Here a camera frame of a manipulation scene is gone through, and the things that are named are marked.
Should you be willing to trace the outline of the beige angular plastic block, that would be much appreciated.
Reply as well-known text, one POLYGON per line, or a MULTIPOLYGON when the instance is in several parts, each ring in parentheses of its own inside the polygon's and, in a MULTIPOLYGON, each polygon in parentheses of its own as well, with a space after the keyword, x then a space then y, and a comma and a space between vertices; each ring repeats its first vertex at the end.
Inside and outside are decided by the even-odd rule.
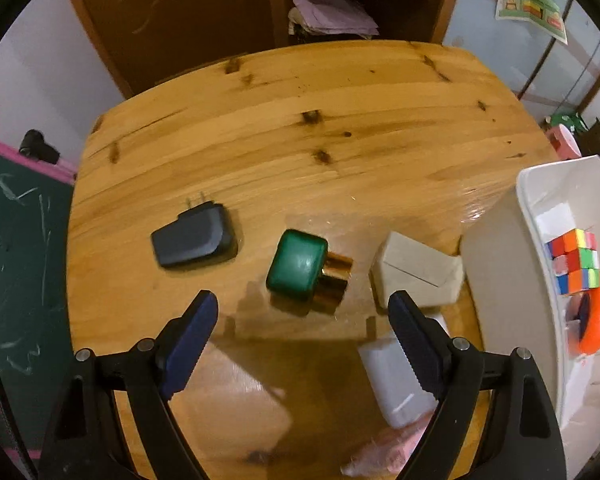
POLYGON ((379 305, 405 290, 421 309, 455 304, 465 278, 461 256, 449 256, 398 232, 390 232, 370 269, 379 305))

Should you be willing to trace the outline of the white plastic storage bin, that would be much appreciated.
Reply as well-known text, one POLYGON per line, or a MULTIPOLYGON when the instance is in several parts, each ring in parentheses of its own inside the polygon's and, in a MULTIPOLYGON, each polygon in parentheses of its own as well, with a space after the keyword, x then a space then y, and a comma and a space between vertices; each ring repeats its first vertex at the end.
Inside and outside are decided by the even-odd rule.
POLYGON ((562 430, 570 479, 600 450, 600 351, 574 352, 569 299, 558 292, 546 247, 574 228, 596 236, 600 255, 597 156, 522 170, 460 240, 484 348, 531 351, 562 430))

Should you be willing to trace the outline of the pink correction tape dispenser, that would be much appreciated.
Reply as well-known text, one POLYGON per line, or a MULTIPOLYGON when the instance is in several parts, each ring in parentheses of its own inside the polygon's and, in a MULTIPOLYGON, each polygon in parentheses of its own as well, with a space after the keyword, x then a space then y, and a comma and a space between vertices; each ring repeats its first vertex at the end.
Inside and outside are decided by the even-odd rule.
POLYGON ((340 472, 350 478, 374 478, 398 474, 424 435, 434 412, 423 414, 401 428, 387 428, 363 445, 340 472))

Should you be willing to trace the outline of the black plug charger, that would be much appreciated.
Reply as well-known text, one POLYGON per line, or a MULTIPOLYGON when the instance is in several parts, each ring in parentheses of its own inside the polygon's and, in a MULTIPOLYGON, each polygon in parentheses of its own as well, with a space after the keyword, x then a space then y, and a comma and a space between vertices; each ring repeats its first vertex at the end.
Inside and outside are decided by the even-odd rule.
POLYGON ((238 253, 230 212, 214 200, 187 208, 150 239, 158 265, 166 269, 225 261, 238 253))

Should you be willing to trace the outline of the green capped amber bottle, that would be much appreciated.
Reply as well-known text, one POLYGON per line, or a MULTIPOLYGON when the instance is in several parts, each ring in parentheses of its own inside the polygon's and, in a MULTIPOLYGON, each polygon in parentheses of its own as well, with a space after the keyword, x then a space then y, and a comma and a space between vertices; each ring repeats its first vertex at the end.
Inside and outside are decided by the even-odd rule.
POLYGON ((329 250, 328 240, 288 229, 276 247, 266 288, 299 302, 338 307, 347 291, 353 259, 329 250))

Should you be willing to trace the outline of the round orange plastic case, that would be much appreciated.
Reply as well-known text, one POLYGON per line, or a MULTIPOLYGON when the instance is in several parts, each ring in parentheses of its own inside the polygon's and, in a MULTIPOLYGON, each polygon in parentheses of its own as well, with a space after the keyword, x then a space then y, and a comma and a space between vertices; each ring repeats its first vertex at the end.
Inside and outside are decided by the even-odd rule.
POLYGON ((600 351, 600 286, 582 295, 577 320, 580 322, 577 350, 592 356, 600 351))

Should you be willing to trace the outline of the white square power adapter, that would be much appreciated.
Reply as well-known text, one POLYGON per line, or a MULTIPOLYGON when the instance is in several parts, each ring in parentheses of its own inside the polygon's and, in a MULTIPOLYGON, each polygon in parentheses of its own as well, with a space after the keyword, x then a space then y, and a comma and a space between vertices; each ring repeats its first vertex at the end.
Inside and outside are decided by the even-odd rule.
POLYGON ((430 414, 438 401, 420 385, 393 332, 358 348, 382 416, 403 428, 430 414))

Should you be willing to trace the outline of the multicolour rubik's cube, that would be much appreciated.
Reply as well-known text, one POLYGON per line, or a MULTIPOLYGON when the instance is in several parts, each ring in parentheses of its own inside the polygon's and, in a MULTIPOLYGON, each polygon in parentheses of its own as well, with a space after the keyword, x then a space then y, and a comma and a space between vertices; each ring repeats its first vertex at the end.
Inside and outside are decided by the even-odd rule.
POLYGON ((545 244, 558 294, 570 296, 600 287, 600 255, 590 230, 572 229, 545 244))

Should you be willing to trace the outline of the pink plastic stool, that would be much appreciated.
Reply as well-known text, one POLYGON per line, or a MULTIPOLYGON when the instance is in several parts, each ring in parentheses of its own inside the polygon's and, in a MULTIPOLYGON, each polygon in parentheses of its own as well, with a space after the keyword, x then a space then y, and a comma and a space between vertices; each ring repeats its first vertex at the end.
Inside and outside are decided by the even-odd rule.
POLYGON ((582 153, 571 131, 562 124, 545 131, 547 140, 561 160, 578 159, 582 153))

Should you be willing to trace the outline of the green bag on floor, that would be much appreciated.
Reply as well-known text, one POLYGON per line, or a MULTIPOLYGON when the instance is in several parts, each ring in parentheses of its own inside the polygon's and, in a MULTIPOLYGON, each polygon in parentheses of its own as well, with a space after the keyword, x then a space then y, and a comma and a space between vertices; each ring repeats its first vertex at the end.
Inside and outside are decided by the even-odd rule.
POLYGON ((556 113, 550 115, 548 123, 551 127, 558 125, 565 126, 572 134, 581 134, 588 131, 588 125, 577 112, 572 113, 556 113))

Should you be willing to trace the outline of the dark wooden door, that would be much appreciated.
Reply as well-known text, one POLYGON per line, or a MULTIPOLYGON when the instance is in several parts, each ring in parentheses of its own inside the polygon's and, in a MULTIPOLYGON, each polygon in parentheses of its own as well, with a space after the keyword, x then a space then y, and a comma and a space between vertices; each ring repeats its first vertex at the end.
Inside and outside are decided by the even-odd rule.
POLYGON ((70 0, 129 98, 209 63, 274 46, 270 0, 70 0))

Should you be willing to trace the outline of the folded pink cloth on shelf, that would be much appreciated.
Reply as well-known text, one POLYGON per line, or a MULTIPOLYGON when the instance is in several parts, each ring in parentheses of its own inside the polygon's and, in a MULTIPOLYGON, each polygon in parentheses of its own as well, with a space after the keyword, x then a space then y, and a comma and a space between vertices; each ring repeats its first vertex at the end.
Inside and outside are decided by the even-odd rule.
POLYGON ((379 35, 376 22, 349 0, 292 0, 288 35, 313 37, 379 35))

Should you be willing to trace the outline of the green chalkboard with pink frame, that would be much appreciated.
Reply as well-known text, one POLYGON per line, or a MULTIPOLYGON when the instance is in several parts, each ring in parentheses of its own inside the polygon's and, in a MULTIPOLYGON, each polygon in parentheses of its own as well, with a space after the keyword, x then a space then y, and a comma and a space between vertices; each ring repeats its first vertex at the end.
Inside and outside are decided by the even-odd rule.
POLYGON ((73 357, 66 247, 73 187, 0 142, 0 377, 30 456, 73 357))

